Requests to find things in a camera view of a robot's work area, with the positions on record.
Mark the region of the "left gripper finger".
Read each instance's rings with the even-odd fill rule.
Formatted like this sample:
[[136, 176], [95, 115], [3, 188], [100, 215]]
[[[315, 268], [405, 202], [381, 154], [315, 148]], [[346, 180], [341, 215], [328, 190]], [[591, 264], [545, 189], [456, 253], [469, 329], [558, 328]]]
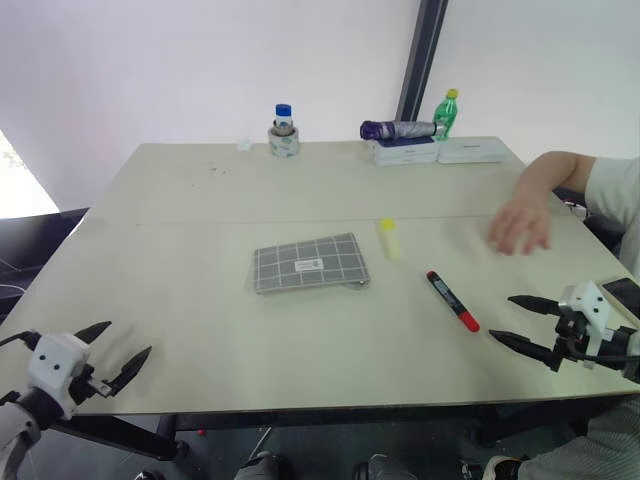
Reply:
[[138, 352], [122, 366], [120, 373], [113, 380], [104, 381], [104, 384], [108, 387], [106, 391], [107, 397], [116, 396], [138, 375], [151, 351], [152, 347], [149, 346]]
[[77, 331], [74, 336], [86, 344], [93, 343], [110, 325], [111, 321], [98, 322]]

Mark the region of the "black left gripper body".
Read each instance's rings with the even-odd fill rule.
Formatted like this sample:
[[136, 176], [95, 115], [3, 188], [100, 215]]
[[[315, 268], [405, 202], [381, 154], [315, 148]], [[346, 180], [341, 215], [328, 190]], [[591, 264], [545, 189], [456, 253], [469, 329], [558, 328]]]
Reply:
[[90, 364], [85, 364], [80, 374], [73, 378], [69, 385], [69, 395], [76, 405], [81, 405], [94, 395], [108, 398], [111, 395], [111, 386], [103, 380], [93, 376], [95, 369]]

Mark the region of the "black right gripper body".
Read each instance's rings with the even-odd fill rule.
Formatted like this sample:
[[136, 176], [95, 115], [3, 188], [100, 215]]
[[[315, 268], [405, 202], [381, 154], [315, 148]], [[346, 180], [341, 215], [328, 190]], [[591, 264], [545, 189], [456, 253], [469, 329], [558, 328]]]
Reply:
[[560, 304], [552, 305], [552, 314], [558, 316], [555, 327], [557, 337], [552, 349], [552, 360], [585, 361], [586, 347], [590, 340], [586, 330], [585, 316]]

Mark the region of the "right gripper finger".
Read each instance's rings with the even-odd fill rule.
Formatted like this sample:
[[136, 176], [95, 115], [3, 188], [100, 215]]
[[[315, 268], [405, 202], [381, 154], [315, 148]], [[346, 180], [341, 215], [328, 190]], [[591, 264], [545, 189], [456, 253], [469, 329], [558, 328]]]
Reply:
[[541, 315], [560, 316], [561, 310], [556, 301], [532, 295], [514, 295], [507, 298], [508, 301], [519, 307]]
[[553, 372], [557, 372], [559, 370], [563, 357], [558, 356], [553, 350], [535, 344], [527, 337], [513, 332], [490, 330], [489, 334], [510, 350], [543, 363]]

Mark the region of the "person's bare hand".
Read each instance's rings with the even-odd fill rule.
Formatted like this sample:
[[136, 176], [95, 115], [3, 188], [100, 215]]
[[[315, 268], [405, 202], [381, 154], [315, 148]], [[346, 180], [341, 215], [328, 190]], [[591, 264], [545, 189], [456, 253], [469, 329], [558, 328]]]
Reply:
[[551, 213], [544, 202], [514, 198], [491, 222], [489, 243], [501, 254], [529, 255], [550, 248]]

